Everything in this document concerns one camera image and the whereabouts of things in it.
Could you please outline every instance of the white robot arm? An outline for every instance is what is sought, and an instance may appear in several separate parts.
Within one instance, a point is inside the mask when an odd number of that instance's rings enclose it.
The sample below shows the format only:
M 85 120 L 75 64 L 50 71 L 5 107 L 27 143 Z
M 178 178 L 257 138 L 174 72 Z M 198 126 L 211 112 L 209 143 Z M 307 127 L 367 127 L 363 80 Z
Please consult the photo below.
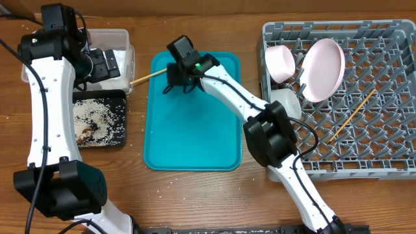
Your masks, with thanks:
M 206 76 L 217 77 L 221 80 L 227 81 L 231 86 L 235 87 L 244 97 L 249 99 L 254 105 L 264 108 L 266 101 L 255 97 L 249 93 L 244 87 L 236 82 L 229 76 L 223 65 L 213 66 L 211 69 L 205 72 Z M 245 124 L 249 117 L 257 116 L 260 111 L 250 106 L 245 100 L 243 100 L 230 86 L 225 83 L 219 82 L 214 79 L 202 77 L 201 86 L 208 94 L 218 98 L 225 106 L 227 106 L 240 120 Z M 298 169 L 298 175 L 302 180 L 307 191 L 318 203 L 324 214 L 320 214 L 319 210 L 312 204 L 311 200 L 307 196 L 305 190 L 302 188 L 299 180 L 294 174 L 292 169 L 295 155 L 288 156 L 282 163 L 280 168 L 274 166 L 268 166 L 280 181 L 285 185 L 285 188 L 291 195 L 296 206 L 298 207 L 302 216 L 302 221 L 305 226 L 310 230 L 325 229 L 328 225 L 324 219 L 324 216 L 328 220 L 332 220 L 335 213 L 325 204 L 324 200 L 319 195 L 315 186 L 312 184 L 309 176 L 304 170 L 304 166 L 301 161 L 297 160 L 296 168 Z
M 91 222 L 106 233 L 143 233 L 132 217 L 123 214 L 108 199 L 103 173 L 83 163 L 75 141 L 74 85 L 86 78 L 93 83 L 111 78 L 119 72 L 118 68 L 107 66 L 110 62 L 104 60 L 100 49 L 85 50 L 86 29 L 77 28 L 72 8 L 62 4 L 42 6 L 42 21 L 44 28 L 23 36 L 19 45 L 21 59 L 41 78 L 37 79 L 26 67 L 32 99 L 32 145 L 28 169 L 14 173 L 14 186 L 32 202 L 36 184 L 40 183 L 34 206 L 46 217 L 86 220 L 83 224 L 94 233 L 100 232 L 89 225 Z M 38 81 L 43 84 L 48 103 L 46 126 Z M 44 131 L 48 133 L 49 150 L 46 163 L 42 164 Z M 44 176 L 39 179 L 42 169 Z
M 168 65 L 168 88 L 194 85 L 218 98 L 243 122 L 250 153 L 280 178 L 308 230 L 345 233 L 343 223 L 325 204 L 296 158 L 296 136 L 280 103 L 269 104 L 255 97 L 212 55 L 201 57 L 187 36 L 180 36 L 167 48 L 176 61 L 176 66 Z

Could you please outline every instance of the pink plate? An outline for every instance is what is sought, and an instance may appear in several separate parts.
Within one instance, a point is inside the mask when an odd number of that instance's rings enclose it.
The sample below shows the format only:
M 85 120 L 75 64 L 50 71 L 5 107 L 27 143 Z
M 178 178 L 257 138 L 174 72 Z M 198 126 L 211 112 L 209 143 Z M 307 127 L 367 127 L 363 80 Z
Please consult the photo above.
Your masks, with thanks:
M 315 43 L 302 63 L 304 72 L 300 84 L 306 84 L 304 97 L 311 102 L 329 98 L 344 77 L 345 58 L 343 50 L 332 39 Z

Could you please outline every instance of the wood grain surface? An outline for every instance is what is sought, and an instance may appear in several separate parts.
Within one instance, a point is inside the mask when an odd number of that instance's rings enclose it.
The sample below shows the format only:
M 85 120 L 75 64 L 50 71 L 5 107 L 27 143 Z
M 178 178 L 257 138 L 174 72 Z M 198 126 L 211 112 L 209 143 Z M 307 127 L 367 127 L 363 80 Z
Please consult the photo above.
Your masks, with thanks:
M 34 13 L 40 6 L 56 3 L 56 0 L 20 1 Z M 381 10 L 416 10 L 414 0 L 61 0 L 85 16 L 212 16 L 221 14 L 273 14 L 288 12 L 351 12 Z
M 90 29 L 129 31 L 137 77 L 149 74 L 153 56 L 181 34 L 188 35 L 200 51 L 230 51 L 240 59 L 242 85 L 260 96 L 255 45 L 264 23 L 358 19 L 416 21 L 416 12 L 87 18 L 86 24 Z M 0 21 L 0 37 L 17 48 L 21 36 L 37 28 L 27 21 Z M 21 81 L 20 74 L 21 63 L 0 48 L 0 233 L 23 233 L 29 209 L 12 182 L 13 172 L 26 168 L 31 143 L 29 85 Z M 266 178 L 265 169 L 248 153 L 245 140 L 241 165 L 232 172 L 147 168 L 142 160 L 147 93 L 148 83 L 144 83 L 128 97 L 131 112 L 125 147 L 81 150 L 84 162 L 104 173 L 109 198 L 121 211 L 133 215 L 145 228 L 276 227 L 302 222 L 283 185 Z M 344 223 L 368 224 L 372 233 L 416 233 L 416 181 L 345 179 L 315 184 Z M 32 233 L 57 233 L 69 223 L 36 211 Z M 77 227 L 70 233 L 82 230 Z

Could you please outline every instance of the black tray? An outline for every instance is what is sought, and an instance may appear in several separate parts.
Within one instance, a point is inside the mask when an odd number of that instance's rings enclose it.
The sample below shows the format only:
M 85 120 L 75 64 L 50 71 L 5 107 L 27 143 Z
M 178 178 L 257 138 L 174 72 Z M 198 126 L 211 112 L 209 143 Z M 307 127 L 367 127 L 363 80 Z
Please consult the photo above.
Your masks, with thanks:
M 76 103 L 77 101 L 86 99 L 104 99 L 103 104 L 110 105 L 110 111 L 117 115 L 117 120 L 115 121 L 112 127 L 114 128 L 115 125 L 122 124 L 122 126 L 124 127 L 124 131 L 113 134 L 112 140 L 114 142 L 117 142 L 116 144 L 105 146 L 81 146 L 80 148 L 107 148 L 124 146 L 127 138 L 127 99 L 125 96 L 125 92 L 123 90 L 98 90 L 87 92 L 74 92 L 72 94 L 72 103 Z M 117 107 L 119 105 L 121 105 L 123 109 L 118 110 Z

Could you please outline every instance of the plastic tray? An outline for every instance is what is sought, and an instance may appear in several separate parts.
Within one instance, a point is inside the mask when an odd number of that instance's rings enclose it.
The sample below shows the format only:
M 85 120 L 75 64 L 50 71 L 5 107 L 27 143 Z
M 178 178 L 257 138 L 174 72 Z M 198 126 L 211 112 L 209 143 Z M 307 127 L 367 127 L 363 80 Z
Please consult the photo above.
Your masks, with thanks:
M 231 53 L 208 52 L 240 82 L 240 62 Z M 151 73 L 174 62 L 169 52 L 156 55 Z M 215 97 L 181 87 L 162 94 L 166 73 L 150 79 L 144 137 L 144 162 L 154 170 L 233 170 L 241 162 L 241 121 Z
M 98 90 L 87 92 L 74 92 L 72 96 L 72 103 L 79 100 L 86 99 L 103 99 L 103 104 L 108 105 L 112 113 L 116 115 L 112 129 L 123 129 L 118 133 L 113 133 L 112 144 L 105 146 L 79 146 L 79 148 L 106 148 L 124 146 L 127 136 L 127 99 L 123 90 Z
M 116 90 L 121 89 L 126 94 L 133 91 L 131 81 L 135 79 L 135 49 L 130 44 L 129 32 L 125 29 L 88 29 L 91 36 L 90 49 L 100 48 L 103 51 L 113 49 L 116 55 L 120 76 L 107 79 L 95 84 L 87 83 L 87 90 Z M 25 65 L 21 71 L 21 79 L 29 82 Z
M 318 148 L 303 161 L 313 180 L 342 178 L 416 179 L 416 26 L 409 20 L 273 22 L 263 26 L 258 47 L 263 99 L 270 101 L 270 75 L 264 51 L 285 45 L 296 61 L 296 73 L 278 88 L 297 93 L 302 120 L 321 136 Z M 308 49 L 332 38 L 343 49 L 346 68 L 332 97 L 320 103 L 304 98 L 299 78 Z M 377 92 L 328 145 L 368 93 Z M 298 146 L 306 150 L 313 135 L 296 129 Z

